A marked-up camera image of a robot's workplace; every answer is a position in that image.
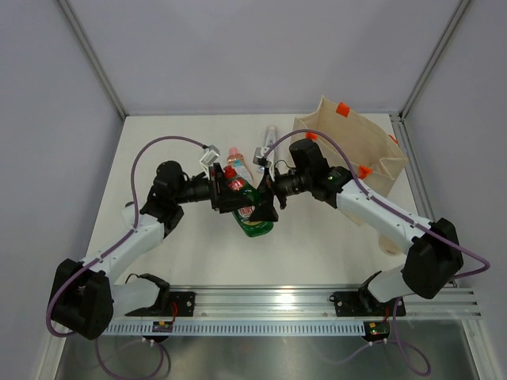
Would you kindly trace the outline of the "green dish soap bottle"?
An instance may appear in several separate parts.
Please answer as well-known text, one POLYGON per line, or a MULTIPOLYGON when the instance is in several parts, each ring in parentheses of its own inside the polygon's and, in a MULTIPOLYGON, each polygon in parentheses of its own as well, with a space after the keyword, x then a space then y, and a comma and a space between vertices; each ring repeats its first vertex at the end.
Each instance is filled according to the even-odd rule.
POLYGON ((255 211, 260 200, 258 191, 244 177, 241 177, 231 165, 226 166, 223 173, 227 187, 250 202, 247 206, 233 211, 233 216, 244 234, 249 238, 257 238, 268 234, 273 229, 272 222, 252 222, 250 220, 250 216, 255 211))

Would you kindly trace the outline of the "white box under arm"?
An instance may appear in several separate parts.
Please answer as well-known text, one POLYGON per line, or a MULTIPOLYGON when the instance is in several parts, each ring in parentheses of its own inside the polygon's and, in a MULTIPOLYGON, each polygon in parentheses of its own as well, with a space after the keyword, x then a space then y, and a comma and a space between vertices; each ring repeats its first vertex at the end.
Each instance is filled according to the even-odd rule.
POLYGON ((127 228, 130 228, 134 225, 135 222, 135 207, 133 202, 128 202, 125 204, 124 208, 121 211, 121 216, 124 221, 124 225, 127 228))

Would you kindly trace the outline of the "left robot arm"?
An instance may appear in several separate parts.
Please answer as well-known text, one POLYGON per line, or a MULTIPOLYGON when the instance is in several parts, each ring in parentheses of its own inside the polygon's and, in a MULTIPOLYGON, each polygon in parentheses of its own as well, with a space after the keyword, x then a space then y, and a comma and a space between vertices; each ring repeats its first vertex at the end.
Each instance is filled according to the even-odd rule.
POLYGON ((48 330, 58 323, 88 340, 97 339, 122 316, 171 315, 170 284, 151 274, 118 284, 119 277, 143 254, 163 243, 181 221, 183 204, 209 201, 227 213, 253 206, 255 189, 233 168, 214 164, 208 173, 188 177, 175 161, 163 162, 143 207, 126 207, 132 226, 93 257, 64 260, 56 269, 46 313, 48 330))

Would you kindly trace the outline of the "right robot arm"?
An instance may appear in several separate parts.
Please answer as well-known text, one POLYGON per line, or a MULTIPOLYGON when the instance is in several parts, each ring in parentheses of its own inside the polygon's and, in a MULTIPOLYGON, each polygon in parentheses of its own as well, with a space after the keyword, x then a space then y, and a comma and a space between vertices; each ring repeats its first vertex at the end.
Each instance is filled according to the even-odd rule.
POLYGON ((285 208, 287 198, 309 192, 345 215, 359 219, 387 238, 402 265, 369 276, 351 295, 335 300, 347 308, 360 307, 366 314, 394 308, 399 297, 415 294, 434 298, 463 267, 463 254, 455 226, 445 218, 432 222, 396 206, 363 181, 354 180, 351 170, 331 166, 316 142, 300 139, 289 147, 294 168, 281 174, 268 160, 268 150, 257 148, 253 162, 264 170, 257 189, 261 202, 251 215, 254 221, 275 222, 273 203, 285 208))

